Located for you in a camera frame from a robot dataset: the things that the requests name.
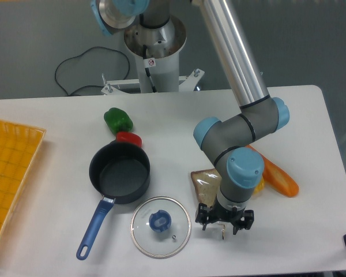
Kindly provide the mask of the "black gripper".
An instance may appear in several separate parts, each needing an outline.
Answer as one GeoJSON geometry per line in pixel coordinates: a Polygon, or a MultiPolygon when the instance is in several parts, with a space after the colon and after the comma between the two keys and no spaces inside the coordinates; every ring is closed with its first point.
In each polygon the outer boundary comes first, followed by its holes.
{"type": "Polygon", "coordinates": [[[195,222],[202,226],[202,231],[206,230],[208,224],[216,222],[230,222],[233,225],[233,235],[239,230],[250,230],[254,223],[254,211],[237,209],[232,207],[230,210],[222,207],[217,201],[209,207],[204,203],[199,203],[195,222]]]}

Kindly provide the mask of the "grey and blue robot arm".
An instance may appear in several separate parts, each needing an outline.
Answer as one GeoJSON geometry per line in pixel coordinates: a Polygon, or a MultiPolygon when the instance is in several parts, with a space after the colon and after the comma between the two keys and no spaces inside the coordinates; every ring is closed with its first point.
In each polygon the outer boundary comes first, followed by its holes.
{"type": "MultiPolygon", "coordinates": [[[[193,136],[221,183],[212,206],[199,204],[196,222],[229,222],[234,231],[248,230],[254,213],[246,209],[265,167],[260,154],[248,145],[281,129],[289,110],[271,98],[247,46],[237,15],[229,1],[195,1],[199,7],[235,95],[240,113],[226,121],[202,120],[193,136]]],[[[141,92],[171,92],[180,87],[179,52],[186,29],[170,13],[168,1],[92,1],[91,9],[105,35],[123,31],[134,55],[141,92]]]]}

